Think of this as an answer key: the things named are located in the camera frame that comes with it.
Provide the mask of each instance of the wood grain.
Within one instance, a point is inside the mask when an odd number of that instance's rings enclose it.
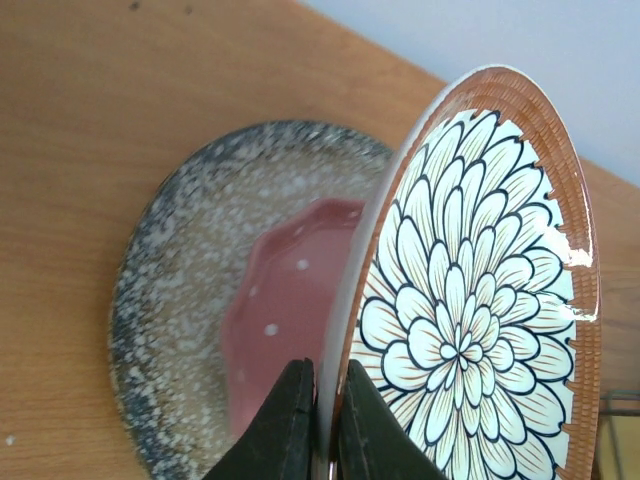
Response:
[[[598,439],[602,480],[619,480],[611,423],[614,424],[624,478],[640,478],[640,417],[605,417]]]
[[[107,314],[139,214],[190,152],[283,118],[395,147],[442,87],[292,3],[138,5],[0,3],[2,478],[144,478],[111,395]],[[589,163],[585,173],[603,386],[639,388],[640,191]]]

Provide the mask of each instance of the white wall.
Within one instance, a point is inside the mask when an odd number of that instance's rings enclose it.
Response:
[[[640,185],[640,1],[304,2],[446,81],[488,63],[519,68],[580,154]]]

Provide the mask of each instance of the speckled ceramic plate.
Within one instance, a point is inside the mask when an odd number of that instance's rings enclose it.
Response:
[[[227,451],[220,321],[252,244],[313,200],[365,199],[391,152],[352,130],[274,122],[226,135],[158,190],[118,276],[115,397],[155,479],[198,479]]]

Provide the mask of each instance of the flower pattern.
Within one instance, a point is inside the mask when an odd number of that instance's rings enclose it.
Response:
[[[566,464],[575,318],[552,186],[500,112],[436,126],[369,266],[351,358],[449,478],[553,479]]]

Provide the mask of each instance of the flower petal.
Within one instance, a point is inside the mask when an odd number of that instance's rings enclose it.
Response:
[[[399,390],[421,389],[429,375],[429,372],[413,363],[404,342],[394,342],[389,346],[383,357],[383,366],[385,378]]]
[[[415,417],[413,418],[413,423],[411,424],[411,428],[409,429],[409,438],[423,452],[427,449],[427,443],[425,441],[427,417],[429,415],[429,410],[431,409],[431,405],[433,404],[434,399],[435,394],[432,393],[427,393],[424,397],[422,397],[420,406],[416,410]]]
[[[476,242],[476,248],[473,251],[473,281],[471,288],[475,288],[478,279],[487,271],[491,253],[493,252],[493,242],[495,240],[495,232],[493,228],[486,228],[480,233],[480,237]]]
[[[501,317],[516,303],[516,292],[513,288],[507,286],[500,288],[495,297],[493,297],[493,303],[491,304],[491,313]]]
[[[476,296],[478,297],[478,305],[491,305],[493,296],[496,293],[496,280],[490,273],[485,273],[476,287]]]
[[[367,346],[378,351],[384,351],[391,342],[405,340],[407,337],[395,316],[393,307],[377,298],[365,304],[362,310],[360,332]]]
[[[460,188],[462,188],[462,238],[470,238],[473,210],[478,203],[478,191],[483,178],[484,162],[477,162],[468,167],[460,180]]]
[[[471,332],[471,339],[475,342],[478,339],[481,339],[487,328],[489,328],[489,323],[491,322],[491,314],[487,307],[480,307],[476,310],[473,315],[473,319],[471,320],[471,325],[469,326],[469,331]]]
[[[455,343],[453,321],[451,320],[451,316],[449,315],[447,307],[445,307],[444,303],[442,302],[439,302],[436,305],[436,323],[438,325],[438,330],[440,330],[442,338],[447,343],[453,345],[453,343]]]
[[[460,327],[458,326],[456,328],[456,333],[459,331],[460,331]],[[466,350],[469,348],[469,345],[471,345],[471,333],[467,333],[464,337],[462,337],[459,350],[461,352],[466,352]]]
[[[513,393],[532,392],[536,384],[531,369],[520,362],[514,362],[506,372],[496,372],[496,381],[502,388]]]
[[[499,114],[497,112],[482,112],[480,115],[482,116],[478,117],[476,123],[465,134],[458,149],[458,155],[465,159],[466,165],[481,158],[498,126]]]
[[[564,409],[556,394],[543,383],[528,395],[514,395],[520,413],[525,418],[527,428],[542,435],[556,435],[565,422]]]
[[[425,248],[428,250],[435,241],[435,231],[431,212],[431,188],[426,179],[418,180],[409,193],[404,214],[416,222],[418,233],[420,233]]]
[[[472,343],[465,350],[464,356],[467,360],[478,363],[482,360],[482,347],[477,343]]]
[[[496,345],[487,353],[493,367],[499,372],[506,372],[513,365],[513,350],[506,340],[500,338]]]
[[[557,333],[566,330],[575,320],[573,308],[560,297],[550,293],[538,293],[536,297],[540,311],[524,322],[530,330],[536,333]]]
[[[462,321],[462,311],[465,306],[465,288],[462,270],[457,265],[451,267],[447,273],[445,295],[447,310],[451,316],[452,325],[458,325]]]
[[[469,478],[469,440],[462,426],[460,415],[458,415],[458,428],[455,448],[451,457],[451,469],[454,480],[467,480]]]
[[[469,438],[469,480],[485,480],[485,469],[478,438]]]
[[[386,379],[384,381],[384,384],[387,387],[389,386]],[[382,397],[382,400],[384,400],[384,402],[387,405],[391,405],[394,401],[396,401],[398,398],[402,397],[403,395],[405,395],[404,392],[400,390],[396,390],[395,388],[387,388],[380,391],[380,396]]]
[[[382,353],[371,350],[360,339],[351,342],[349,358],[358,360],[376,388],[386,387],[387,380],[382,374]]]
[[[517,215],[507,215],[500,219],[496,225],[496,239],[493,244],[493,253],[489,262],[489,271],[494,271],[500,264],[507,250],[520,231],[520,218]]]
[[[496,384],[496,374],[493,370],[493,364],[487,357],[483,357],[478,362],[478,368],[480,369],[480,376],[482,377],[482,393],[484,395],[491,395]]]
[[[462,160],[454,160],[446,168],[440,181],[436,183],[431,177],[429,178],[432,184],[437,185],[433,196],[433,226],[435,227],[436,238],[442,241],[446,241],[444,233],[445,204],[454,188],[460,185],[462,168]]]
[[[398,292],[396,310],[398,311],[398,320],[406,330],[409,330],[411,322],[416,318],[426,318],[433,322],[436,319],[436,312],[427,297],[419,290],[409,286],[402,287]]]
[[[506,326],[500,329],[500,336],[511,344],[516,360],[529,360],[540,351],[540,344],[526,328]]]
[[[522,219],[522,226],[518,236],[507,250],[507,255],[525,251],[537,242],[551,225],[551,212],[544,205],[525,205],[518,214]]]
[[[424,173],[432,185],[437,185],[442,172],[451,163],[460,143],[462,136],[462,125],[454,124],[448,127],[444,134],[436,141],[433,150],[430,152]]]
[[[542,169],[529,165],[511,173],[500,185],[509,195],[505,211],[513,212],[529,201],[542,181]]]
[[[449,270],[449,252],[444,243],[437,242],[431,250],[429,263],[429,285],[434,300],[444,300],[445,279]]]
[[[573,360],[567,348],[555,338],[538,335],[540,353],[527,361],[540,380],[561,380],[573,370]]]
[[[544,290],[560,276],[562,262],[555,253],[546,248],[531,248],[524,254],[533,264],[533,277],[527,283],[529,291]]]
[[[458,415],[453,415],[444,434],[436,444],[436,466],[441,470],[447,466],[451,458],[451,453],[453,452],[453,445],[456,441],[456,431],[458,430],[457,417]]]
[[[442,385],[442,382],[444,382],[444,380],[448,377],[449,372],[453,367],[454,362],[446,362],[433,370],[431,372],[431,375],[429,375],[429,380],[427,380],[427,390],[429,392],[438,390],[440,388],[440,385]]]
[[[405,170],[404,175],[402,176],[402,180],[400,181],[400,186],[398,187],[396,198],[400,203],[400,207],[404,209],[405,214],[407,213],[407,199],[411,195],[416,180],[418,180],[418,177],[422,175],[422,168],[424,167],[424,161],[428,150],[429,145],[425,145],[415,153],[415,155],[409,162],[409,166]]]
[[[489,320],[487,331],[480,338],[480,346],[485,352],[490,351],[498,341],[500,334],[500,322],[495,315]]]
[[[453,400],[456,408],[460,410],[460,408],[462,408],[462,401],[464,400],[464,375],[460,365],[456,366],[455,375],[455,379],[453,380]]]
[[[511,397],[496,385],[492,398],[496,404],[498,420],[500,421],[500,435],[510,443],[524,442],[524,424]]]
[[[451,360],[458,354],[455,348],[453,348],[448,343],[443,343],[440,347],[440,356],[445,360]]]
[[[363,298],[380,297],[387,303],[393,303],[395,293],[387,284],[375,263],[371,263],[367,281],[364,284]]]
[[[502,216],[507,195],[504,192],[491,192],[482,199],[473,215],[471,223],[471,241],[477,241],[480,233],[487,227],[495,227]]]
[[[540,439],[529,432],[523,445],[513,445],[518,472],[526,478],[554,478],[553,461]]]
[[[389,410],[391,410],[393,416],[398,420],[402,430],[407,430],[411,420],[413,420],[416,415],[416,410],[418,409],[422,398],[426,394],[427,393],[424,390],[407,393],[389,405]]]
[[[458,258],[462,242],[462,189],[455,187],[444,208],[444,236],[449,247],[449,258]]]
[[[469,402],[463,402],[460,416],[469,435],[475,435],[480,426],[480,407],[473,408]]]
[[[451,388],[451,385],[453,385],[453,381],[456,378],[456,372],[458,371],[458,369],[456,368],[456,365],[455,365],[456,362],[451,362],[451,363],[452,363],[451,369],[449,370],[449,374],[447,375],[447,379],[444,382],[444,388],[446,388],[447,390],[449,390]],[[460,367],[461,368],[463,368],[463,369],[466,368],[463,365],[462,361],[460,361],[459,363],[460,363]]]
[[[411,324],[409,351],[419,366],[429,370],[441,364],[441,345],[442,336],[433,322],[421,318]]]
[[[460,245],[458,265],[460,265],[464,283],[467,287],[466,294],[469,296],[471,292],[471,279],[473,278],[473,247],[468,239],[465,239]]]
[[[570,270],[562,270],[555,282],[545,287],[547,293],[553,293],[565,300],[573,300],[573,280]]]
[[[491,398],[483,397],[480,402],[480,426],[482,427],[484,436],[489,440],[494,441],[498,438],[500,431],[498,411]]]
[[[500,318],[502,325],[521,322],[537,315],[540,311],[538,299],[527,292],[518,292],[516,301],[507,313]]]
[[[400,210],[398,206],[393,203],[391,208],[389,208],[387,218],[385,218],[382,231],[380,232],[378,259],[380,261],[380,270],[395,291],[398,291],[398,288],[406,283],[396,253],[396,238],[398,236],[399,226]]]
[[[503,182],[518,163],[522,150],[522,142],[517,136],[503,138],[487,149],[482,156],[487,172],[480,188],[481,196],[495,190]]]
[[[482,377],[480,369],[475,363],[470,363],[469,368],[464,373],[464,392],[472,407],[480,404],[482,397]]]
[[[496,284],[498,287],[510,285],[518,290],[533,277],[531,261],[522,256],[506,258],[496,269]]]
[[[427,252],[413,221],[405,218],[398,230],[398,260],[406,277],[422,292],[429,292]]]
[[[435,399],[427,418],[427,442],[435,443],[450,425],[453,410],[453,390],[441,388],[435,394]]]
[[[471,328],[471,321],[473,320],[473,315],[476,313],[476,296],[471,294],[469,298],[467,298],[467,303],[464,306],[464,310],[462,312],[462,322],[460,323],[460,333],[462,335],[466,335]]]
[[[511,478],[516,471],[516,461],[509,445],[502,438],[489,442],[480,435],[478,440],[482,459],[489,470],[500,477]]]

